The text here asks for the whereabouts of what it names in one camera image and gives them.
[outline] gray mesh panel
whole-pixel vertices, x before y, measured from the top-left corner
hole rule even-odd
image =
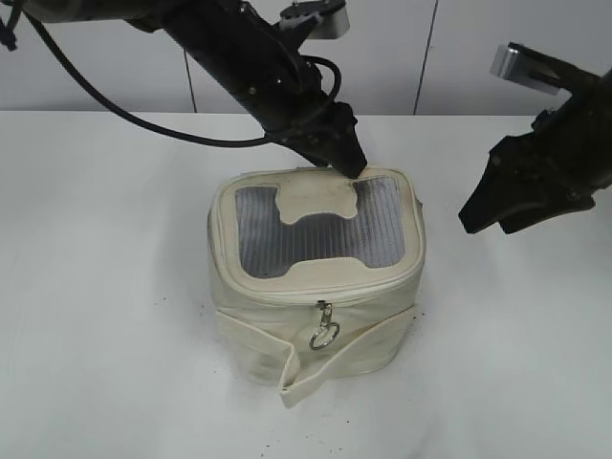
[[[353,184],[357,216],[334,213],[280,220],[277,189],[248,186],[236,191],[240,263],[251,276],[280,277],[300,261],[353,257],[368,268],[385,268],[405,254],[402,201],[396,181],[374,178]]]

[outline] white tabletop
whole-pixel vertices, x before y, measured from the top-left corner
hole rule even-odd
[[[246,116],[147,115],[218,138]],[[215,332],[207,212],[276,146],[175,142],[104,113],[0,113],[0,457],[595,458],[612,454],[612,191],[505,236],[457,212],[527,118],[362,117],[425,203],[426,313],[389,366],[287,410]]]

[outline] bag handle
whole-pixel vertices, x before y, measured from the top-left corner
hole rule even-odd
[[[373,371],[385,366],[395,356],[405,329],[413,316],[414,308],[409,308],[378,323],[346,344],[316,373],[301,379],[299,377],[301,362],[291,342],[274,337],[246,322],[217,311],[219,331],[227,338],[263,354],[286,356],[287,360],[278,387],[283,404],[288,408],[315,393],[327,380],[347,373],[346,369],[349,364],[359,365],[359,362],[366,360],[368,355],[380,354],[380,349],[378,353],[376,351],[377,346],[382,342],[386,343],[385,348],[388,347],[390,350],[383,354],[382,358],[378,358],[380,360],[378,365],[368,366],[361,372]],[[389,346],[389,343],[393,341],[396,341],[396,344]]]

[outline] metal clasp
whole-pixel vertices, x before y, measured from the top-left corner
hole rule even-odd
[[[318,330],[315,331],[313,337],[310,338],[310,348],[313,351],[320,351],[321,349],[325,349],[327,346],[329,346],[332,342],[336,340],[340,333],[340,324],[337,322],[332,322],[332,304],[326,303],[325,301],[321,300],[317,303],[317,307],[321,310],[321,323],[318,326]],[[328,338],[319,345],[315,345],[315,341],[318,337],[323,334],[329,334],[332,329],[334,329],[334,334],[330,338]]]

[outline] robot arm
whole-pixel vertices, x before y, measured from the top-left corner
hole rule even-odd
[[[275,25],[241,0],[21,3],[39,33],[44,28],[36,27],[38,21],[102,19],[126,20],[149,33],[164,30],[259,121],[272,142],[315,165],[330,164],[350,178],[359,177],[366,166],[353,110],[335,101],[339,69],[326,59],[298,51],[311,35],[337,37],[346,32],[345,0],[294,3]],[[321,90],[317,65],[334,72],[336,84],[329,95]]]
[[[612,72],[599,77],[511,43],[492,72],[510,81],[571,98],[544,111],[533,132],[506,137],[490,153],[478,187],[459,217],[467,232],[499,223],[506,233],[595,206],[592,195],[612,185]]]

